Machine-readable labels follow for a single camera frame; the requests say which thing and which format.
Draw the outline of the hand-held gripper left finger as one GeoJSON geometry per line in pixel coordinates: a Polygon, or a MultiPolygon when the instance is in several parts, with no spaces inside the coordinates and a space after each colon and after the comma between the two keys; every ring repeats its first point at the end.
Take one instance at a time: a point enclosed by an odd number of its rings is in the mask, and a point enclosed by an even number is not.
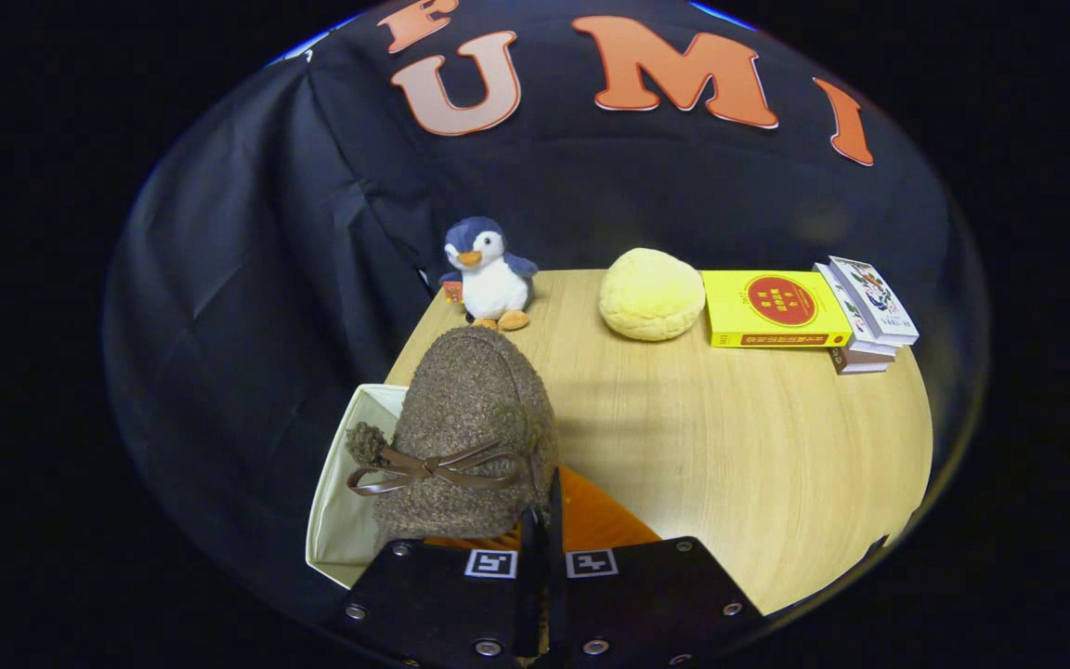
{"type": "Polygon", "coordinates": [[[517,550],[392,541],[349,590],[336,634],[391,668],[521,668],[541,655],[546,529],[517,550]]]}

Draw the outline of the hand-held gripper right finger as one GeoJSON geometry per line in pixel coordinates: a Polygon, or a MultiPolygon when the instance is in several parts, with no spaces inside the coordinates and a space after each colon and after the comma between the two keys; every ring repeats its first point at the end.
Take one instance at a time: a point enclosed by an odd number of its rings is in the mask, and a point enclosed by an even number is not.
{"type": "Polygon", "coordinates": [[[547,668],[704,668],[768,619],[700,539],[564,547],[562,486],[549,513],[547,668]]]}

